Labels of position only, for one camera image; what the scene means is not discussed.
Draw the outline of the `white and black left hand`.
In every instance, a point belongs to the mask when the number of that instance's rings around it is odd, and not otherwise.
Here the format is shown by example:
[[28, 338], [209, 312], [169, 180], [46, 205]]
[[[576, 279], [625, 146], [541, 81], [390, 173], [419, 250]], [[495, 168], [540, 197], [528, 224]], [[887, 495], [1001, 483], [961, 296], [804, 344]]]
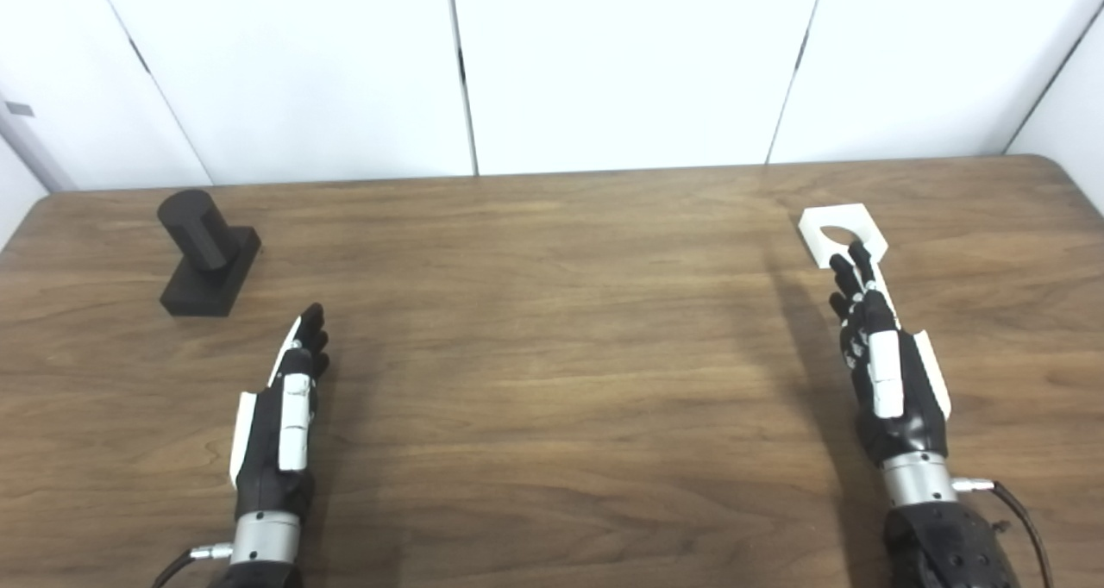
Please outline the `white and black left hand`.
[[289, 513], [304, 520], [316, 480], [308, 466], [309, 429], [318, 383], [329, 367], [323, 306], [311, 303], [291, 322], [266, 386], [240, 395], [229, 463], [234, 516]]

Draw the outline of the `white and black right hand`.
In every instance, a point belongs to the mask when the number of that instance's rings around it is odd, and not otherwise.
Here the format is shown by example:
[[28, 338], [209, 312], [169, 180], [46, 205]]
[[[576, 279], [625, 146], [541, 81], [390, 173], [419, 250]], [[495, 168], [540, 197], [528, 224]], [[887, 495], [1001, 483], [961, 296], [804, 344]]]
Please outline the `white and black right hand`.
[[875, 277], [875, 261], [854, 239], [831, 257], [837, 285], [829, 304], [839, 349], [858, 400], [856, 434], [873, 466], [901, 455], [949, 455], [946, 415], [936, 398], [916, 335], [900, 327]]

